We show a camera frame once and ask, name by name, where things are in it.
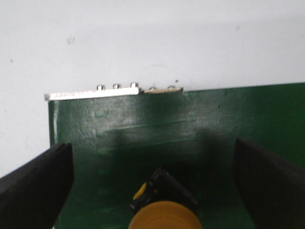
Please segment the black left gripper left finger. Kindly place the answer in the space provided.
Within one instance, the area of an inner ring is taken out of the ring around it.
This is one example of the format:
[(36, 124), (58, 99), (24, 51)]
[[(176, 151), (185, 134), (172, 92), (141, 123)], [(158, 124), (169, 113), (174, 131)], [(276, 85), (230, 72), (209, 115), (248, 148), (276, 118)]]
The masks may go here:
[(72, 145), (56, 144), (0, 179), (0, 227), (53, 228), (72, 185)]

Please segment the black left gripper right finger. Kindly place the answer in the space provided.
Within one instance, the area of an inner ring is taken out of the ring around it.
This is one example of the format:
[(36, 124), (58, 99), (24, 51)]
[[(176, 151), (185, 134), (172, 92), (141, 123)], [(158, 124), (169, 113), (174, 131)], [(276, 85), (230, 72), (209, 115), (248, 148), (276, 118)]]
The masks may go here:
[(253, 142), (237, 139), (233, 177), (256, 229), (305, 227), (305, 171)]

